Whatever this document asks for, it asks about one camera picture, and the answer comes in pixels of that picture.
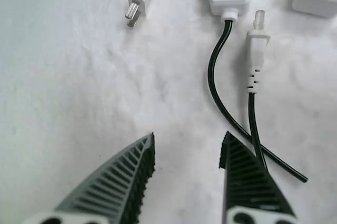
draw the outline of plug prong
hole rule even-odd
[[[138,11],[138,8],[139,8],[139,3],[132,1],[126,11],[125,17],[128,20],[132,20],[135,17],[136,12]]]
[[[264,17],[265,11],[262,9],[255,13],[255,20],[253,22],[254,30],[264,30]]]

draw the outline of black cord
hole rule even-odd
[[[253,146],[257,159],[264,166],[266,171],[268,171],[267,163],[265,162],[264,155],[262,153],[261,143],[259,133],[257,131],[256,119],[255,119],[255,94],[249,93],[248,98],[248,117],[249,117],[249,126],[251,128]]]
[[[214,82],[214,68],[216,59],[219,55],[219,52],[223,45],[225,44],[226,40],[228,39],[231,30],[232,30],[232,21],[225,21],[225,28],[223,31],[223,34],[221,35],[219,41],[217,42],[213,53],[210,58],[209,62],[209,68],[208,68],[208,81],[209,81],[209,87],[212,94],[212,97],[214,99],[215,104],[219,108],[222,115],[228,120],[228,122],[232,125],[233,128],[235,128],[240,135],[242,135],[246,140],[248,140],[250,143],[253,143],[252,137],[236,122],[236,120],[231,116],[229,111],[226,109],[226,107],[221,102],[221,99],[216,91],[215,82]],[[275,155],[273,152],[271,152],[269,149],[267,149],[265,146],[261,145],[262,151],[274,162],[276,162],[279,166],[281,166],[284,170],[289,172],[291,175],[302,181],[303,183],[307,182],[308,178],[304,176],[303,174],[299,173],[297,170],[295,170],[293,167],[285,163],[282,159],[280,159],[277,155]]]

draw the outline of metal prong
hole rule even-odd
[[[265,17],[265,11],[262,9],[255,13],[255,20],[253,22],[254,30],[264,29],[264,17]]]
[[[126,11],[125,17],[128,20],[132,20],[134,16],[136,15],[136,12],[138,11],[138,8],[139,8],[139,4],[135,1],[132,1]]]
[[[128,22],[127,24],[128,27],[134,27],[140,15],[141,15],[141,12],[137,11],[135,15],[133,16],[133,18],[130,19],[130,21]]]

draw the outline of white fabric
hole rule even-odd
[[[215,72],[246,128],[244,42],[265,9],[272,38],[256,97],[261,141],[309,177],[268,160],[302,223],[337,223],[337,21],[292,0],[253,0]],[[220,223],[227,130],[207,86],[223,25],[209,0],[152,0],[131,30],[127,0],[0,0],[0,223],[53,209],[104,161],[154,131],[156,171],[140,223]]]

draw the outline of black wire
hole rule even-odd
[[[255,94],[254,93],[249,93],[248,117],[249,117],[249,126],[251,128],[253,146],[254,146],[256,157],[261,162],[261,164],[264,166],[266,171],[268,171],[267,163],[265,162],[265,158],[262,153],[259,133],[257,131],[256,118],[255,118]]]
[[[219,41],[217,42],[213,53],[210,58],[209,62],[209,68],[208,68],[208,81],[209,81],[209,87],[212,94],[212,97],[214,99],[215,104],[219,108],[222,115],[228,120],[228,122],[232,125],[233,128],[235,128],[240,135],[242,135],[246,140],[248,140],[250,143],[253,143],[252,137],[236,122],[236,120],[231,116],[231,114],[228,112],[226,107],[221,102],[221,99],[216,91],[215,82],[214,82],[214,68],[216,59],[219,55],[219,52],[223,45],[225,44],[226,40],[228,39],[231,30],[232,30],[232,21],[225,21],[225,28],[223,31],[223,34],[221,35]],[[282,159],[280,159],[277,155],[275,155],[273,152],[271,152],[269,149],[267,149],[265,146],[261,145],[262,151],[274,162],[276,162],[279,166],[281,166],[284,170],[289,172],[291,175],[302,181],[303,183],[307,182],[308,178],[304,176],[303,174],[299,173],[297,170],[295,170],[293,167],[285,163]]]

